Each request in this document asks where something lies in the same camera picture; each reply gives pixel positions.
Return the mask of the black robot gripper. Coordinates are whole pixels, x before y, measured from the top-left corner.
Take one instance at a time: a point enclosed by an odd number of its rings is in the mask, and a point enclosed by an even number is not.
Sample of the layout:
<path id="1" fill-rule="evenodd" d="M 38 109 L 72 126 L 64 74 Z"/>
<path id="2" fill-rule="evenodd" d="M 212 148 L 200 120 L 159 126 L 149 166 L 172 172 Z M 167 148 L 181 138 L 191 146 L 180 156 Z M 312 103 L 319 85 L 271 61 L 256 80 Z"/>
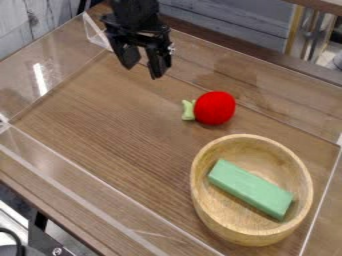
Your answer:
<path id="1" fill-rule="evenodd" d="M 101 22 L 120 64 L 131 69 L 141 58 L 137 47 L 143 47 L 151 78 L 161 78 L 172 66 L 173 44 L 157 0 L 108 0 L 108 5 L 111 13 L 101 16 Z"/>

